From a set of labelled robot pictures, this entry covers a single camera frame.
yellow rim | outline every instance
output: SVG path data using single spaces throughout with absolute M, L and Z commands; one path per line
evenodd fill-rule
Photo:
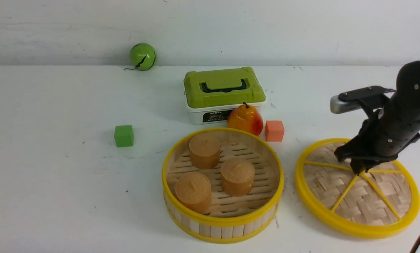
M 268 148 L 268 150 L 273 154 L 274 159 L 276 159 L 276 161 L 279 165 L 279 170 L 280 170 L 279 186 L 276 190 L 276 193 L 271 198 L 271 200 L 269 200 L 261 208 L 253 211 L 252 213 L 249 213 L 249 214 L 246 214 L 246 215 L 243 215 L 243 216 L 231 217 L 231 218 L 218 218 L 218 217 L 211 217 L 211 216 L 202 215 L 200 213 L 196 213 L 196 212 L 186 208 L 184 205 L 182 205 L 174 197 L 173 193 L 171 192 L 170 188 L 168 187 L 168 183 L 166 182 L 167 164 L 168 164 L 168 160 L 171 157 L 171 154 L 181 143 L 183 143 L 187 139 L 190 139 L 191 137 L 193 137 L 197 134 L 204 133 L 204 132 L 210 132 L 210 131 L 232 131 L 232 132 L 237 132 L 237 133 L 249 135 L 252 138 L 261 142 L 263 145 L 265 145 Z M 205 225 L 210 225 L 210 226 L 220 226 L 220 227 L 240 226 L 240 225 L 244 225 L 244 224 L 250 223 L 252 221 L 255 221 L 258 217 L 265 214 L 265 212 L 267 210 L 269 210 L 273 205 L 276 205 L 276 203 L 279 202 L 279 199 L 282 195 L 282 189 L 284 188 L 284 169 L 282 168 L 282 164 L 281 164 L 279 158 L 277 157 L 276 152 L 274 152 L 274 150 L 264 140 L 260 139 L 259 137 L 255 136 L 255 135 L 252 135 L 248 132 L 238 130 L 238 129 L 234 129 L 234 128 L 208 128 L 208 129 L 204 129 L 204 130 L 194 132 L 192 134 L 189 134 L 188 136 L 183 137 L 178 143 L 176 143 L 171 148 L 171 150 L 166 155 L 165 162 L 163 163 L 163 169 L 162 169 L 161 174 L 162 174 L 161 178 L 162 178 L 163 190 L 166 192 L 166 196 L 171 201 L 172 205 L 176 209 L 178 209 L 181 213 L 185 214 L 188 218 L 190 218 L 194 221 L 197 221 L 199 223 L 202 223 L 202 224 L 205 224 Z
M 338 215 L 336 215 L 332 208 L 332 210 L 328 210 L 324 205 L 319 202 L 316 197 L 313 195 L 313 193 L 310 191 L 310 188 L 307 186 L 307 183 L 304 178 L 304 164 L 314 164 L 314 165 L 324 165 L 327 166 L 327 164 L 320 164 L 317 162 L 307 162 L 307 157 L 317 148 L 329 144 L 329 143 L 335 143 L 335 142 L 342 142 L 346 143 L 349 141 L 349 139 L 344 138 L 335 138 L 335 139 L 327 139 L 318 141 L 314 144 L 312 144 L 310 147 L 308 147 L 299 157 L 297 164 L 296 164 L 296 188 L 297 191 L 302 198 L 302 201 L 305 203 L 305 205 L 310 209 L 310 211 L 313 212 L 314 215 L 316 215 L 319 219 L 324 221 L 326 224 L 331 226 L 334 229 L 337 229 L 340 232 L 343 232 L 345 234 L 349 234 L 351 236 L 355 237 L 361 237 L 365 239 L 383 239 L 387 237 L 391 237 L 395 234 L 398 234 L 402 232 L 404 229 L 406 229 L 407 226 L 409 226 L 413 220 L 416 218 L 419 206 L 420 206 L 420 198 L 418 193 L 418 188 L 416 186 L 415 181 L 413 180 L 412 176 L 408 173 L 408 171 L 404 168 L 401 163 L 398 161 L 394 161 L 393 163 L 399 168 L 398 173 L 402 173 L 404 177 L 408 181 L 408 185 L 411 190 L 412 194 L 412 203 L 411 206 L 407 212 L 406 215 L 403 217 L 399 217 L 397 215 L 397 212 L 394 208 L 390 208 L 390 210 L 396 215 L 398 218 L 398 221 L 386 225 L 386 226 L 367 226 L 363 224 L 354 223 L 351 221 L 348 221 Z M 333 168 L 339 168 L 339 166 L 331 165 Z M 375 184 L 373 184 L 365 175 L 365 173 L 361 173 L 361 178 L 365 179 L 366 182 L 368 182 L 374 190 L 380 195 L 382 200 L 384 200 L 385 204 L 387 204 L 389 207 L 391 206 L 387 198 L 383 195 L 382 191 L 377 188 Z M 344 197 L 347 190 L 350 189 L 350 187 L 354 184 L 355 180 L 358 179 L 358 176 L 355 176 L 353 181 L 347 186 L 347 189 L 345 192 L 341 195 L 340 199 L 337 201 L 336 205 L 340 203 L 341 199 Z
M 232 243 L 238 243 L 244 240 L 248 240 L 254 236 L 256 236 L 257 234 L 259 234 L 260 232 L 262 232 L 270 223 L 271 221 L 274 219 L 274 216 L 276 215 L 277 212 L 277 208 L 276 210 L 274 210 L 273 216 L 271 216 L 271 218 L 268 219 L 268 221 L 263 224 L 259 229 L 257 229 L 256 231 L 248 234 L 248 235 L 244 235 L 241 237 L 236 237 L 236 238 L 228 238 L 228 239 L 220 239 L 220 238 L 212 238 L 212 237 L 208 237 L 208 236 L 203 236 L 202 234 L 198 234 L 196 232 L 193 232 L 189 229 L 187 229 L 186 227 L 184 227 L 173 215 L 173 213 L 171 213 L 171 211 L 167 208 L 168 213 L 171 216 L 171 219 L 173 219 L 174 223 L 176 223 L 176 225 L 178 227 L 180 227 L 184 232 L 186 232 L 187 234 L 191 235 L 192 237 L 195 237 L 199 240 L 203 240 L 205 242 L 209 242 L 209 243 L 215 243 L 215 244 L 232 244 Z

white box base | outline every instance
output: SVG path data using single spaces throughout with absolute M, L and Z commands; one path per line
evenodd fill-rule
M 188 106 L 188 102 L 186 102 L 186 108 L 189 111 L 190 121 L 194 125 L 204 125 L 204 124 L 211 124 L 211 123 L 220 123 L 220 122 L 227 122 L 227 117 L 229 116 L 230 112 L 240 106 L 240 104 L 230 104 L 230 105 L 223 105 L 223 106 L 213 106 L 213 107 L 204 107 L 204 108 L 191 108 Z M 250 103 L 249 105 L 254 106 L 259 112 L 261 111 L 261 107 L 264 106 L 267 102 L 267 99 L 263 102 L 258 103 Z

steamer basket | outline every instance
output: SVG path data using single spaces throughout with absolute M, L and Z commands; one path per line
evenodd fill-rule
M 189 159 L 190 140 L 203 132 L 221 140 L 220 162 L 213 169 L 199 170 Z M 221 164 L 231 157 L 245 158 L 255 167 L 254 185 L 248 195 L 232 197 L 221 189 Z M 178 178 L 191 171 L 210 179 L 209 213 L 186 208 L 174 195 Z M 236 243 L 255 236 L 273 219 L 284 189 L 284 170 L 276 153 L 257 136 L 232 128 L 211 128 L 192 133 L 173 146 L 163 163 L 162 182 L 168 212 L 182 230 L 211 243 Z
M 297 191 L 319 219 L 345 234 L 382 239 L 402 232 L 416 218 L 419 193 L 399 162 L 386 162 L 359 176 L 334 150 L 348 139 L 327 139 L 308 147 L 296 166 Z

green ball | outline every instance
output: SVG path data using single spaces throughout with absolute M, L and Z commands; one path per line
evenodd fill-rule
M 148 43 L 139 43 L 130 50 L 130 61 L 135 69 L 149 70 L 157 61 L 157 54 Z

brown cylinder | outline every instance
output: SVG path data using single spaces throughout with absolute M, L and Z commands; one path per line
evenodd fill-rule
M 191 163 L 196 168 L 211 169 L 219 163 L 221 141 L 215 135 L 202 133 L 194 136 L 189 149 Z
M 228 159 L 221 165 L 221 187 L 231 196 L 244 196 L 252 190 L 254 175 L 254 165 L 248 160 Z
M 199 172 L 181 176 L 175 192 L 177 200 L 196 213 L 206 213 L 211 205 L 210 180 Z

